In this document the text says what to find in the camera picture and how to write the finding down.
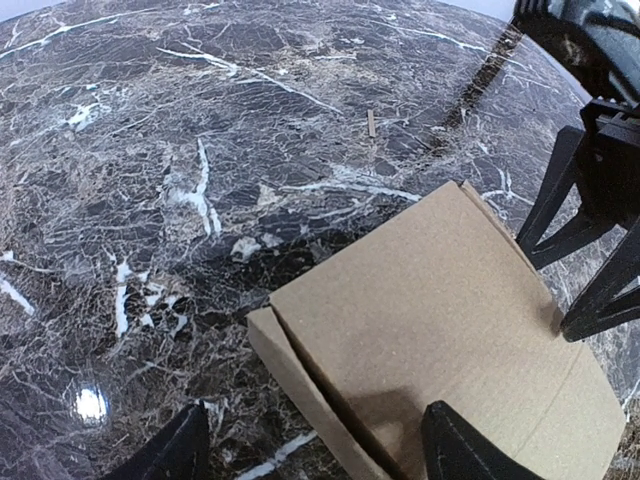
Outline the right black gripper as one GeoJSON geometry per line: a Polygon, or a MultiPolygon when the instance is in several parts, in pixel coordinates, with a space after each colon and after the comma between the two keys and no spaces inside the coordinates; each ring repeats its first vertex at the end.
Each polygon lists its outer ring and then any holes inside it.
{"type": "MultiPolygon", "coordinates": [[[[639,219],[639,111],[593,99],[582,108],[585,131],[560,130],[534,205],[516,243],[540,270],[639,219]],[[577,213],[548,238],[572,188],[577,213]]],[[[564,315],[560,332],[576,342],[639,319],[639,230],[630,229],[564,315]]]]}

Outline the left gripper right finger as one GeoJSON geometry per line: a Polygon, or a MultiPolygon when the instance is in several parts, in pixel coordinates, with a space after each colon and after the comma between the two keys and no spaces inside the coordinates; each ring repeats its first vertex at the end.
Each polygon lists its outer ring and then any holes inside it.
{"type": "Polygon", "coordinates": [[[429,404],[421,439],[430,480],[542,480],[503,453],[446,402],[429,404]]]}

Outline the brown cardboard box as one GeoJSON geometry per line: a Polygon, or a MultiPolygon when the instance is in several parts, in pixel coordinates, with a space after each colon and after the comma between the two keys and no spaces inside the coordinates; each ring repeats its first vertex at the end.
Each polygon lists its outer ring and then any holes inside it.
{"type": "Polygon", "coordinates": [[[468,183],[447,182],[248,317],[269,372],[354,479],[424,479],[447,403],[545,479],[600,479],[625,428],[589,346],[468,183]]]}

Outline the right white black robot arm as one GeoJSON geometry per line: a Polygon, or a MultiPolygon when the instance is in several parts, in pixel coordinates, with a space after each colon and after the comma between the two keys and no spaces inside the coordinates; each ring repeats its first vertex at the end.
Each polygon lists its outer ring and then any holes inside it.
{"type": "Polygon", "coordinates": [[[513,20],[591,95],[566,126],[516,242],[542,269],[626,233],[556,326],[576,342],[639,317],[639,14],[624,1],[519,1],[513,20]]]}

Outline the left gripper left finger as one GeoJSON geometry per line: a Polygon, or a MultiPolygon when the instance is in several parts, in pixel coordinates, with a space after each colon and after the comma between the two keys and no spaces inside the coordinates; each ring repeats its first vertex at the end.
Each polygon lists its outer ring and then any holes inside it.
{"type": "Polygon", "coordinates": [[[207,479],[209,421],[203,401],[185,406],[104,480],[207,479]]]}

